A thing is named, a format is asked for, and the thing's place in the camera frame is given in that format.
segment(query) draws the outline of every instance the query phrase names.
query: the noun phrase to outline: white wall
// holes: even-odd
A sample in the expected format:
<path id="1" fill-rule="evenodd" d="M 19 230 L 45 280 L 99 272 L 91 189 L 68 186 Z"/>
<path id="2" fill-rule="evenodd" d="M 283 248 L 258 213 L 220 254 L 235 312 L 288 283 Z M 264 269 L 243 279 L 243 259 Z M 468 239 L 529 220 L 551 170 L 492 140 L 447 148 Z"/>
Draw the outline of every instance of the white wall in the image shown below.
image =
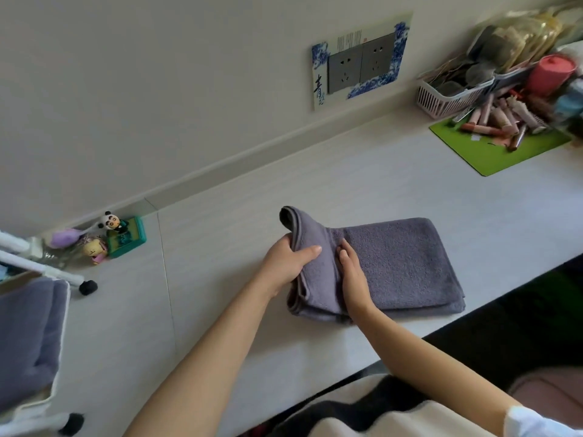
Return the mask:
<path id="1" fill-rule="evenodd" d="M 33 234 L 347 108 L 554 0 L 0 0 L 0 227 Z M 311 44 L 414 10 L 399 80 L 315 113 Z"/>

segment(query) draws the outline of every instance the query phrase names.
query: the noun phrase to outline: towel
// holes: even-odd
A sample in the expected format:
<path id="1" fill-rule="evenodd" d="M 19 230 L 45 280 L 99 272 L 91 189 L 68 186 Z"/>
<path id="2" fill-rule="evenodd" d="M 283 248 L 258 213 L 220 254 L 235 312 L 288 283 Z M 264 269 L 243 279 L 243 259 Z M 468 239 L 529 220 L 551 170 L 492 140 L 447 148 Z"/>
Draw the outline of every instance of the towel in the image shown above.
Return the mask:
<path id="1" fill-rule="evenodd" d="M 465 309 L 462 288 L 429 219 L 327 228 L 295 207 L 283 207 L 279 220 L 291 231 L 292 250 L 322 246 L 292 283 L 288 309 L 293 315 L 350 322 L 336 262 L 342 238 L 359 256 L 374 304 L 388 316 L 449 315 Z"/>
<path id="2" fill-rule="evenodd" d="M 65 281 L 40 277 L 0 296 L 0 412 L 55 379 L 67 292 Z"/>

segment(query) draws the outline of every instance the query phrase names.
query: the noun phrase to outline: hand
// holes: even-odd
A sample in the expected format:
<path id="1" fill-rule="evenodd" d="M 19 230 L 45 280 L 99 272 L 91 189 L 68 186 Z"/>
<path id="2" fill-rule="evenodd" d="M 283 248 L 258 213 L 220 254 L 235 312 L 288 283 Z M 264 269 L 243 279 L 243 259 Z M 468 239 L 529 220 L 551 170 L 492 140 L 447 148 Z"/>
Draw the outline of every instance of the hand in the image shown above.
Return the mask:
<path id="1" fill-rule="evenodd" d="M 342 293 L 344 293 L 346 309 L 354 320 L 354 316 L 358 313 L 368 308 L 374 308 L 374 303 L 370 297 L 366 276 L 360 268 L 359 257 L 354 249 L 346 239 L 342 239 L 336 250 L 344 272 Z"/>
<path id="2" fill-rule="evenodd" d="M 293 281 L 302 271 L 304 265 L 316 259 L 322 247 L 313 245 L 297 252 L 290 246 L 291 235 L 287 234 L 269 249 L 255 279 L 265 283 L 275 296 L 282 286 Z"/>

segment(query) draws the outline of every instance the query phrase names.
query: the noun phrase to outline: panda figurine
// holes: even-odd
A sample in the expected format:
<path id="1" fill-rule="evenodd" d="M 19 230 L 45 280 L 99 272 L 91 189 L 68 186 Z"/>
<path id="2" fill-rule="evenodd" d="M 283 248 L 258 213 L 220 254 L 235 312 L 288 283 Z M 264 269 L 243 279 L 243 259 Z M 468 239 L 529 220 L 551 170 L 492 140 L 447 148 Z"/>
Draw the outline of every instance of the panda figurine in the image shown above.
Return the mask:
<path id="1" fill-rule="evenodd" d="M 105 216 L 101 216 L 98 228 L 107 228 L 108 230 L 115 230 L 118 234 L 127 232 L 128 222 L 118 218 L 116 215 L 111 214 L 111 212 L 106 212 Z"/>

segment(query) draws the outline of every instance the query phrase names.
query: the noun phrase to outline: gray power socket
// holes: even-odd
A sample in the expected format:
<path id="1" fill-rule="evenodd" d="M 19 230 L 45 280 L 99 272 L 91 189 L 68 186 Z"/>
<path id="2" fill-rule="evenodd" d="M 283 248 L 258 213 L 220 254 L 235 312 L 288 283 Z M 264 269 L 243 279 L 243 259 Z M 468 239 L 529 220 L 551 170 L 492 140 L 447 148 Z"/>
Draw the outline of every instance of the gray power socket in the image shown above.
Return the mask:
<path id="1" fill-rule="evenodd" d="M 362 59 L 362 44 L 328 57 L 328 94 L 359 83 Z"/>
<path id="2" fill-rule="evenodd" d="M 389 72 L 395 34 L 389 34 L 362 44 L 361 83 Z"/>

